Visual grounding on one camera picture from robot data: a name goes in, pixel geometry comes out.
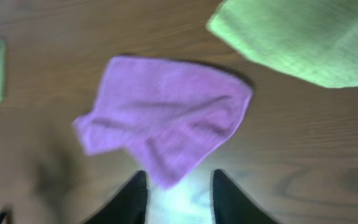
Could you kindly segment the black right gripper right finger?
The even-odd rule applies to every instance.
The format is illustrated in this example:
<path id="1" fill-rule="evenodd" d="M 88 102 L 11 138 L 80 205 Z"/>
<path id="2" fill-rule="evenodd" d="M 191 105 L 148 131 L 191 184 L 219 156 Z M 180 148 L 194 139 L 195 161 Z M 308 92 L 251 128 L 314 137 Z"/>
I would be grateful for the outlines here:
<path id="1" fill-rule="evenodd" d="M 221 170 L 213 172 L 215 224 L 278 224 Z"/>

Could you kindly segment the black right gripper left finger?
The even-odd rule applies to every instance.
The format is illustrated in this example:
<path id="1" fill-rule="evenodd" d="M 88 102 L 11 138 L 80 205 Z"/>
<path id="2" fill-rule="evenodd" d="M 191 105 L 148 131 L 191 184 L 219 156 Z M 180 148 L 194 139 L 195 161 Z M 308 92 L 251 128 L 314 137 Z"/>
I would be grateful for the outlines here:
<path id="1" fill-rule="evenodd" d="M 147 176 L 140 170 L 84 224 L 144 224 L 147 201 Z"/>

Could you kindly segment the purple cloth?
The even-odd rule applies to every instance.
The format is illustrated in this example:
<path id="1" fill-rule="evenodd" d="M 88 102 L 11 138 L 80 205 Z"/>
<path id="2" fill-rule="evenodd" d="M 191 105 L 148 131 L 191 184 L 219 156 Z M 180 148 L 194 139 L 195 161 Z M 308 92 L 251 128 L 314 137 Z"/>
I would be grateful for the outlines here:
<path id="1" fill-rule="evenodd" d="M 124 148 L 169 189 L 236 132 L 252 95 L 246 82 L 217 68 L 120 55 L 73 127 L 86 155 Z"/>

